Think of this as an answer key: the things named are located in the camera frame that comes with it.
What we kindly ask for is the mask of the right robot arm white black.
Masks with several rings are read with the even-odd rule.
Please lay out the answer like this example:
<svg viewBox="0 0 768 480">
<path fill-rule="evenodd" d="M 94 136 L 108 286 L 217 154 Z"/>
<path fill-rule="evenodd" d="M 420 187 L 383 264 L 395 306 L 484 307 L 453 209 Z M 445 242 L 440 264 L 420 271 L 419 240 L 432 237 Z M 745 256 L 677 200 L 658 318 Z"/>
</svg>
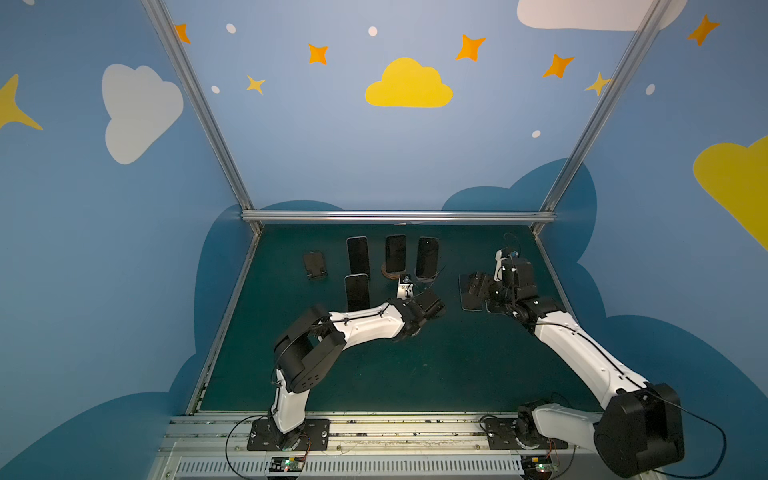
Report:
<svg viewBox="0 0 768 480">
<path fill-rule="evenodd" d="M 622 364 L 559 301 L 540 295 L 529 261 L 501 255 L 494 273 L 461 276 L 459 291 L 463 309 L 484 309 L 517 320 L 571 368 L 600 404 L 598 412 L 546 401 L 520 407 L 515 440 L 521 447 L 534 449 L 561 440 L 596 453 L 622 478 L 684 458 L 676 391 L 666 384 L 653 385 Z"/>
</svg>

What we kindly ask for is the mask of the white-edged phone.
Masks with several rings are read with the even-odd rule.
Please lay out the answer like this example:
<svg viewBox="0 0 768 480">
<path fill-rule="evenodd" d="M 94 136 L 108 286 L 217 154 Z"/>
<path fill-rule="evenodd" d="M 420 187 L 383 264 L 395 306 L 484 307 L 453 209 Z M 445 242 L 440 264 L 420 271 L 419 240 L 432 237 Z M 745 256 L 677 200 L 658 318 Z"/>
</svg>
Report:
<svg viewBox="0 0 768 480">
<path fill-rule="evenodd" d="M 491 314 L 506 314 L 506 304 L 492 299 L 485 301 L 486 310 Z"/>
</svg>

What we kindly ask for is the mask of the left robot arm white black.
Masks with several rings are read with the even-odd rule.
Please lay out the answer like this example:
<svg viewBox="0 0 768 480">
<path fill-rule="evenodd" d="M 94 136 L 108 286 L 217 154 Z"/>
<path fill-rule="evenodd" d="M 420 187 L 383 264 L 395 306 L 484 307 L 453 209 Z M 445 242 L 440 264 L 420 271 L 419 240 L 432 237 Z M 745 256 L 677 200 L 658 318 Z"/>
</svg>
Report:
<svg viewBox="0 0 768 480">
<path fill-rule="evenodd" d="M 274 345 L 276 396 L 268 418 L 277 432 L 300 431 L 310 390 L 327 376 L 342 352 L 371 341 L 413 337 L 444 310 L 444 302 L 431 290 L 353 312 L 311 307 Z"/>
</svg>

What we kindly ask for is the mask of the light blue phone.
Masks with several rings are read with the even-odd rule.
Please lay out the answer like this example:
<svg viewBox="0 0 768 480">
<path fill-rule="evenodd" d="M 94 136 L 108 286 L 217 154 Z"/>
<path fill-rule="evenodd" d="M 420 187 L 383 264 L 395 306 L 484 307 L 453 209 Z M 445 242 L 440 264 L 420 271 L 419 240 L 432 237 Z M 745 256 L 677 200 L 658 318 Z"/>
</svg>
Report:
<svg viewBox="0 0 768 480">
<path fill-rule="evenodd" d="M 344 278 L 347 310 L 355 312 L 371 307 L 369 276 L 366 273 L 351 274 Z"/>
</svg>

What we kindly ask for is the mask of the black folding phone stand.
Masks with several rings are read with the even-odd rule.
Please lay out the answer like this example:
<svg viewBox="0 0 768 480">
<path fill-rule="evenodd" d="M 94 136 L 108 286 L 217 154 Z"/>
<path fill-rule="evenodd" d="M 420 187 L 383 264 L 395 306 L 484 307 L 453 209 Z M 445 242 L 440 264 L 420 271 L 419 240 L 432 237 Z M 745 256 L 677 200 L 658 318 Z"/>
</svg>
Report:
<svg viewBox="0 0 768 480">
<path fill-rule="evenodd" d="M 328 275 L 325 256 L 321 251 L 310 251 L 302 257 L 309 280 L 326 278 Z"/>
</svg>

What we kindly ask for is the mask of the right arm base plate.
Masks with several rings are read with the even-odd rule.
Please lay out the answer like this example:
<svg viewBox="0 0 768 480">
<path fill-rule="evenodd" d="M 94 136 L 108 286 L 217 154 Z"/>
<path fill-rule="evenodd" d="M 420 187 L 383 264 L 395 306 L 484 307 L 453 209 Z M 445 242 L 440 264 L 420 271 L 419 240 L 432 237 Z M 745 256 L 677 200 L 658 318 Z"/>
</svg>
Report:
<svg viewBox="0 0 768 480">
<path fill-rule="evenodd" d="M 478 424 L 491 450 L 567 450 L 570 445 L 560 439 L 542 436 L 527 420 L 517 417 L 482 416 Z"/>
</svg>

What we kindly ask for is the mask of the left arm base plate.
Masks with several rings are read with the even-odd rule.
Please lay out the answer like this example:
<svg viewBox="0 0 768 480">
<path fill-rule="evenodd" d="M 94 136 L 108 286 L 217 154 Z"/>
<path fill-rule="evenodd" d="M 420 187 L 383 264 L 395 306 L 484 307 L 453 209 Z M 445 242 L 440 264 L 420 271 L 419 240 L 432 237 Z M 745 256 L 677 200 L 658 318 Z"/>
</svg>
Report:
<svg viewBox="0 0 768 480">
<path fill-rule="evenodd" d="M 325 451 L 330 437 L 330 420 L 306 419 L 288 433 L 281 432 L 271 418 L 258 418 L 251 426 L 248 451 Z"/>
</svg>

